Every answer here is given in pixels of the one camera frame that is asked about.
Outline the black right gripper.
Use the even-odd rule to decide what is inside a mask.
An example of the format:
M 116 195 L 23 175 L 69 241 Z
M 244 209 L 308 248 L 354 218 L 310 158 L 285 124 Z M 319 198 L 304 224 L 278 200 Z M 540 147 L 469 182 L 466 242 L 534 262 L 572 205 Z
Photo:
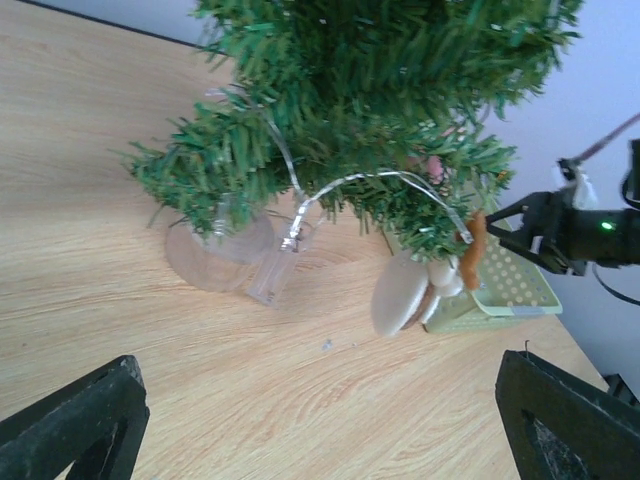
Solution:
M 517 230 L 496 226 L 517 215 Z M 502 247 L 557 275 L 584 276 L 589 262 L 605 268 L 639 263 L 639 212 L 630 208 L 579 210 L 559 193 L 534 192 L 488 215 L 486 227 Z

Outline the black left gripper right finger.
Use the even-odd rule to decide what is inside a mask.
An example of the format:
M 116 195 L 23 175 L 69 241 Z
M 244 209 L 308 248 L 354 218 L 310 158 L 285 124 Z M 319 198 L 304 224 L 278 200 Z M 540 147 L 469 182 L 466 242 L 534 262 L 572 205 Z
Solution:
M 504 352 L 495 400 L 522 479 L 637 479 L 639 405 L 529 351 Z

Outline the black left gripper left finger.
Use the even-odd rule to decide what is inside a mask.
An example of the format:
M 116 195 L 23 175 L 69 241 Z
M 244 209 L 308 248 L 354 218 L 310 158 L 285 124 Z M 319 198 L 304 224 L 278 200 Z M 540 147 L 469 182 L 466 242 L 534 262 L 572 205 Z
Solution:
M 1 422 L 3 479 L 129 479 L 149 421 L 136 358 L 123 355 Z

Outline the green perforated plastic basket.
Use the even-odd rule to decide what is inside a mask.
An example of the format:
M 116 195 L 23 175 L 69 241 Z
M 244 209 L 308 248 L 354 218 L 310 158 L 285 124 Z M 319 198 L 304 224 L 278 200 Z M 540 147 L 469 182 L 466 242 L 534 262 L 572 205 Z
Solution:
M 384 235 L 392 257 L 409 250 L 412 258 L 421 263 L 460 257 L 469 246 L 451 220 L 433 210 L 412 224 L 390 228 Z M 501 329 L 562 310 L 561 302 L 540 270 L 500 246 L 489 232 L 478 274 L 478 289 L 464 289 L 454 297 L 441 299 L 427 324 L 413 325 L 421 325 L 428 333 Z

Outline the snowman ornament brown hat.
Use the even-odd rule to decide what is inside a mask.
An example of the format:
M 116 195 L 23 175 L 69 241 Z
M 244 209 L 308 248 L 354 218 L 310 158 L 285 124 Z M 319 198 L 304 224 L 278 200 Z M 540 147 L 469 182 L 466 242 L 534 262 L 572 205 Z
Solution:
M 421 263 L 403 251 L 386 264 L 373 290 L 374 331 L 390 337 L 419 322 L 427 324 L 440 300 L 480 287 L 478 267 L 486 252 L 486 216 L 476 211 L 467 222 L 472 241 L 462 256 Z

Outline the small green christmas tree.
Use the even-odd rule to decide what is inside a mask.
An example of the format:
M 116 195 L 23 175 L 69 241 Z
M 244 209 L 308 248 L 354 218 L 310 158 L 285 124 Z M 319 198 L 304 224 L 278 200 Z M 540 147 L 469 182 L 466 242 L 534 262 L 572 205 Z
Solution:
M 224 89 L 240 87 L 249 103 L 233 93 L 197 102 L 164 146 L 135 144 L 128 171 L 197 232 L 213 232 L 205 209 L 224 204 L 229 226 L 242 228 L 294 193 L 268 118 L 307 195 L 349 174 L 408 171 L 467 219 L 466 187 L 495 197 L 516 157 L 483 132 L 482 114 L 541 92 L 578 37 L 580 9 L 578 1 L 200 1 L 195 15 L 215 21 L 201 51 L 232 67 Z M 441 137 L 450 127 L 465 127 L 465 137 Z M 412 153 L 439 156 L 444 181 L 410 166 Z M 382 229 L 430 210 L 447 216 L 397 177 L 354 180 L 319 204 L 329 215 L 351 207 L 363 227 Z

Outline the clear led string lights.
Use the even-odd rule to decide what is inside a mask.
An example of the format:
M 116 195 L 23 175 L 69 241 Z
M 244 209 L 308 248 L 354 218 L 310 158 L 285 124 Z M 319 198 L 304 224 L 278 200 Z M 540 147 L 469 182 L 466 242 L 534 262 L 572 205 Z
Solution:
M 244 91 L 240 88 L 240 87 L 234 87 L 235 90 L 231 91 L 231 90 L 225 90 L 224 88 L 211 88 L 208 89 L 205 93 L 205 95 L 207 97 L 212 97 L 212 98 L 222 98 L 229 100 L 233 94 L 238 94 L 239 96 L 241 96 L 247 103 L 249 103 L 249 100 L 247 100 L 246 95 L 244 95 Z M 313 195 L 309 196 L 307 195 L 301 188 L 300 184 L 299 184 L 299 179 L 297 177 L 297 174 L 295 172 L 295 168 L 294 168 L 294 160 L 293 157 L 291 156 L 291 153 L 289 151 L 289 147 L 286 144 L 284 137 L 282 136 L 280 130 L 278 130 L 278 128 L 276 127 L 275 123 L 271 120 L 269 120 L 267 118 L 267 120 L 265 120 L 268 126 L 268 130 L 269 133 L 271 134 L 272 138 L 274 139 L 276 145 L 278 146 L 278 148 L 281 150 L 281 153 L 284 157 L 284 161 L 285 164 L 287 166 L 287 170 L 291 179 L 291 182 L 293 184 L 294 187 L 294 199 L 296 201 L 296 213 L 295 213 L 295 217 L 293 220 L 293 226 L 290 227 L 289 229 L 289 233 L 285 234 L 285 240 L 284 240 L 284 247 L 282 247 L 283 249 L 293 249 L 293 246 L 289 245 L 292 244 L 292 242 L 294 242 L 294 240 L 297 238 L 299 232 L 301 231 L 301 223 L 302 221 L 306 218 L 307 214 L 309 213 L 311 207 L 313 204 L 317 203 L 320 201 L 320 199 L 325 196 L 326 194 L 328 194 L 329 192 L 335 190 L 336 188 L 338 188 L 339 186 L 342 186 L 346 183 L 352 182 L 354 180 L 364 180 L 364 179 L 372 179 L 372 178 L 383 178 L 383 177 L 397 177 L 399 178 L 402 182 L 404 182 L 405 184 L 411 186 L 412 188 L 418 190 L 419 192 L 421 192 L 422 194 L 426 195 L 428 198 L 430 198 L 431 200 L 433 200 L 434 202 L 436 202 L 438 205 L 440 205 L 444 210 L 445 213 L 447 214 L 447 216 L 449 217 L 449 219 L 451 220 L 451 222 L 454 224 L 457 232 L 460 234 L 462 241 L 467 244 L 467 245 L 471 245 L 471 243 L 474 240 L 473 234 L 471 233 L 471 231 L 467 228 L 467 226 L 465 225 L 463 219 L 461 218 L 461 216 L 453 209 L 453 207 L 450 207 L 436 192 L 435 188 L 432 187 L 426 180 L 422 179 L 421 177 L 419 177 L 417 174 L 408 172 L 408 171 L 393 171 L 393 170 L 381 170 L 381 171 L 377 171 L 374 173 L 354 173 L 354 174 L 349 174 L 347 176 L 344 176 L 342 178 L 336 179 L 336 180 L 332 180 L 331 182 L 329 182 L 327 185 L 325 185 L 324 187 L 320 188 L 318 190 L 317 193 L 314 193 Z M 225 225 L 225 222 L 228 223 L 228 221 L 226 220 L 225 215 L 228 215 L 227 213 L 223 213 L 223 206 L 212 206 L 212 207 L 207 207 L 205 209 L 206 214 L 205 217 L 207 218 L 207 222 L 208 225 L 210 225 L 210 227 L 208 227 L 210 230 L 213 229 L 212 231 L 217 232 L 216 235 L 223 235 L 225 232 L 225 228 L 224 226 L 218 226 L 218 227 L 214 227 L 213 225 L 215 224 L 215 222 L 219 222 L 221 223 L 221 225 Z M 222 220 L 216 220 L 214 221 L 214 215 L 218 215 L 221 214 L 222 215 Z

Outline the pink felt bow ornament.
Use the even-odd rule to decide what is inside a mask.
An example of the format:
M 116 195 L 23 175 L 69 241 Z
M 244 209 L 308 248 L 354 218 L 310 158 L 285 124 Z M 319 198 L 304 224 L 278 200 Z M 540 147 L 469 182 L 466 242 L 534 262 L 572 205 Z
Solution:
M 465 134 L 465 127 L 450 127 L 441 134 L 441 137 L 457 135 L 460 138 L 464 138 Z M 408 163 L 410 166 L 417 166 L 435 184 L 440 184 L 445 179 L 445 169 L 442 166 L 441 158 L 437 155 L 412 153 L 408 157 Z

